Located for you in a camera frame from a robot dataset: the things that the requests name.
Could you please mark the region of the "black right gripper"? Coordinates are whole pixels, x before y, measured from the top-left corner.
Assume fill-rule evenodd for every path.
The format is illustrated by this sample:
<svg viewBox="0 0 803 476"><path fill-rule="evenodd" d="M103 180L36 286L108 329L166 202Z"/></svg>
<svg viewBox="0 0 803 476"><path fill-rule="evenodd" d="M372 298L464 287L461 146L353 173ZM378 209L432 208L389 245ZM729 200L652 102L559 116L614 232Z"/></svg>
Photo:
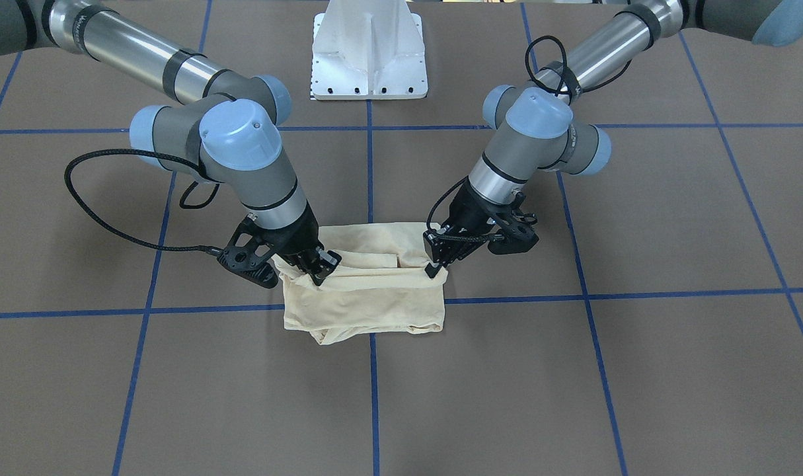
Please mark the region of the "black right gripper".
<svg viewBox="0 0 803 476"><path fill-rule="evenodd" d="M257 225L263 229L263 238L274 248L274 254L283 257L309 275L315 286L322 286L334 273L342 257L332 250L325 250L319 241L319 223L310 205L298 219L283 228L274 229L269 221L271 209L256 211Z"/></svg>

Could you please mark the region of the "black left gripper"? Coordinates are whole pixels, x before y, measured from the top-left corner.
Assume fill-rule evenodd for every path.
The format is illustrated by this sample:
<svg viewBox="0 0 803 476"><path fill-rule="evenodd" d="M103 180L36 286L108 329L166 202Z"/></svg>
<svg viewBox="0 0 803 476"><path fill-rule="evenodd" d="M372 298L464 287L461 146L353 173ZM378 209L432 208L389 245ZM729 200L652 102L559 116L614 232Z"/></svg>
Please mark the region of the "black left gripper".
<svg viewBox="0 0 803 476"><path fill-rule="evenodd" d="M430 262L425 267L429 278L440 269L471 255L479 247L488 246L499 227L486 213L492 203L483 198L468 182L456 184L457 193L449 205L449 217L441 224L441 234L432 230L423 233L424 247ZM509 192L513 201L520 192Z"/></svg>

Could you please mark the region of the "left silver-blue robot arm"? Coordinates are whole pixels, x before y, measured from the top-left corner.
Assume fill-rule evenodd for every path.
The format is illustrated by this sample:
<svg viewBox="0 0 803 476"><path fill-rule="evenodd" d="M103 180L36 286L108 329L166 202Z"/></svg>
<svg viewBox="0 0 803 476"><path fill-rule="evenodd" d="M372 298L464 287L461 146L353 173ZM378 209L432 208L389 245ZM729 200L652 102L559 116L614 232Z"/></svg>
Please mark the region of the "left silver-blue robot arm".
<svg viewBox="0 0 803 476"><path fill-rule="evenodd" d="M482 107L494 136L474 168L449 189L449 216L423 239L430 278L482 246L495 255L525 253L538 242L536 214L522 211L534 172L588 176L609 162L609 136L574 118L572 105L610 84L658 40L687 28L786 46L803 36L803 1L631 1L607 24L540 69L525 56L528 80L499 85Z"/></svg>

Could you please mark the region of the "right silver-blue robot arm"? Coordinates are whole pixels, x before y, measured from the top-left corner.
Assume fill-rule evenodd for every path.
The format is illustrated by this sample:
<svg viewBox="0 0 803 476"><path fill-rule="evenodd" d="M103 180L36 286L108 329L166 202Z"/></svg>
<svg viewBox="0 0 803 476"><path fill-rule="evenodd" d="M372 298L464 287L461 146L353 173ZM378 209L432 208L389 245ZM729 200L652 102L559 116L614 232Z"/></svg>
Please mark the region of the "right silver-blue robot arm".
<svg viewBox="0 0 803 476"><path fill-rule="evenodd" d="M100 226L116 231L76 192L72 172L95 157L135 155L196 184L226 184L247 211L225 247L183 246L182 252L211 255L265 288L278 283L274 256L318 286L335 271L341 257L319 240L278 130L291 112L289 91L278 79L240 75L97 1L0 1L0 56L48 46L107 64L174 100L136 112L130 148L86 153L67 166L68 191Z"/></svg>

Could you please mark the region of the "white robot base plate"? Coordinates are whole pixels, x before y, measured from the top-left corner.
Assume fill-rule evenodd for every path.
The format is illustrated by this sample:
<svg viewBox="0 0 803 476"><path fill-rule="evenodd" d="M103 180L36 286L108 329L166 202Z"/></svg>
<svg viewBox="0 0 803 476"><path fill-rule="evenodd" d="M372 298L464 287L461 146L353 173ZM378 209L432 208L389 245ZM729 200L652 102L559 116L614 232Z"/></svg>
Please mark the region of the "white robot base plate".
<svg viewBox="0 0 803 476"><path fill-rule="evenodd" d="M420 15L406 1L330 1L313 19L311 98L428 96Z"/></svg>

